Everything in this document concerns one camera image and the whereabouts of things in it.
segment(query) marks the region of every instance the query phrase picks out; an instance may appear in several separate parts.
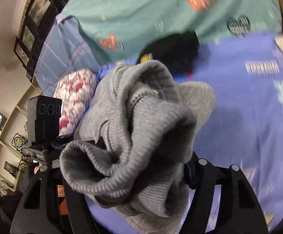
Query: wooden shelf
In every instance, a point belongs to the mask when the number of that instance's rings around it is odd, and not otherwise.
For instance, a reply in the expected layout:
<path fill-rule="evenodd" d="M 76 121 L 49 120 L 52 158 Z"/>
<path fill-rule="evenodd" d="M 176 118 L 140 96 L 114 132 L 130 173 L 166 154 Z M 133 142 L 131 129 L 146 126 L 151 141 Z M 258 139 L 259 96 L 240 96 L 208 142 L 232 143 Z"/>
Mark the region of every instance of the wooden shelf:
<path fill-rule="evenodd" d="M 28 112 L 28 100 L 40 94 L 41 92 L 37 90 L 35 86 L 31 85 L 16 106 L 19 107 L 19 109 L 21 109 L 24 113 L 27 113 Z"/>
<path fill-rule="evenodd" d="M 1 181 L 3 181 L 3 180 L 6 181 L 6 178 L 4 178 L 4 177 L 0 174 L 0 183 L 1 183 Z M 10 186 L 10 184 L 9 184 L 9 186 L 6 185 L 6 187 L 7 187 L 9 190 L 13 191 L 13 192 L 15 191 L 15 189 L 12 188 L 12 187 Z"/>
<path fill-rule="evenodd" d="M 17 177 L 14 178 L 10 173 L 8 173 L 8 171 L 4 169 L 4 164 L 5 161 L 7 161 L 14 166 L 18 166 L 22 154 L 11 145 L 11 142 L 16 133 L 27 137 L 27 132 L 24 129 L 24 125 L 27 122 L 28 100 L 40 94 L 41 89 L 39 88 L 36 79 L 33 78 L 32 84 L 15 106 L 0 135 L 0 182 L 5 180 L 8 184 L 13 185 L 14 188 L 9 187 L 9 189 L 12 191 L 14 191 L 18 185 L 21 171 L 19 171 Z"/>

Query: pillow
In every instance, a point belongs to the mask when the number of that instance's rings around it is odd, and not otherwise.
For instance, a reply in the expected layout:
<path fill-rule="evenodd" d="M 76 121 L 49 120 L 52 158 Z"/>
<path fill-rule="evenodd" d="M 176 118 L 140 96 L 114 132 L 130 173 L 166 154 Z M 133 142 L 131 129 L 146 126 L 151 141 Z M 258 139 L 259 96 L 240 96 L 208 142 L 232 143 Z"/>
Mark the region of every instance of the pillow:
<path fill-rule="evenodd" d="M 58 82 L 54 97 L 62 100 L 59 135 L 74 133 L 96 87 L 96 75 L 86 68 L 68 74 Z"/>

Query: teal blanket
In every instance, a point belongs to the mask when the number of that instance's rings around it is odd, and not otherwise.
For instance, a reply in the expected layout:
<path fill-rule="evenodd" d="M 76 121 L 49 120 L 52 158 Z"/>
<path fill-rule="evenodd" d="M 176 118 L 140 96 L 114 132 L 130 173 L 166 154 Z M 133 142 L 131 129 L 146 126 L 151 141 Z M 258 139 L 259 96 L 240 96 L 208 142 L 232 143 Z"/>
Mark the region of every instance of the teal blanket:
<path fill-rule="evenodd" d="M 195 31 L 200 43 L 250 31 L 281 32 L 277 0 L 70 0 L 95 59 L 103 65 L 131 57 L 171 33 Z"/>

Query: gray sweater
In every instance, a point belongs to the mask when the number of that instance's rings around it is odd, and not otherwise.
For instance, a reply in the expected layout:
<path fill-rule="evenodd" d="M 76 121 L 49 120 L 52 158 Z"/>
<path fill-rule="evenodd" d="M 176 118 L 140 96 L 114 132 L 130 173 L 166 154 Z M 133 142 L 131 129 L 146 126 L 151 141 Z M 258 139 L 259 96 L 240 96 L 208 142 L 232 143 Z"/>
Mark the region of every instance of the gray sweater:
<path fill-rule="evenodd" d="M 68 184 L 141 233 L 175 234 L 188 202 L 183 168 L 215 107 L 205 83 L 175 84 L 158 61 L 120 64 L 60 156 Z M 103 137 L 107 150 L 83 142 Z"/>

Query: screw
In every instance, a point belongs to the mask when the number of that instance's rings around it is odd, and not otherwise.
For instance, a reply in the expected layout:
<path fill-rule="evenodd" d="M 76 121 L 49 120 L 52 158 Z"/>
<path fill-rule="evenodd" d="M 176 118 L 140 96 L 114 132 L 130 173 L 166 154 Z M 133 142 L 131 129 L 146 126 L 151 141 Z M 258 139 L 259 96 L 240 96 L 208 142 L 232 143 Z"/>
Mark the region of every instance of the screw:
<path fill-rule="evenodd" d="M 206 161 L 205 159 L 199 159 L 199 164 L 201 165 L 206 165 L 208 163 L 208 161 Z"/>
<path fill-rule="evenodd" d="M 47 170 L 47 166 L 46 165 L 42 165 L 41 167 L 40 167 L 40 171 L 41 172 L 45 172 Z"/>
<path fill-rule="evenodd" d="M 236 171 L 236 172 L 240 170 L 240 167 L 237 166 L 236 164 L 233 164 L 233 165 L 231 166 L 231 168 L 232 168 L 234 171 Z"/>

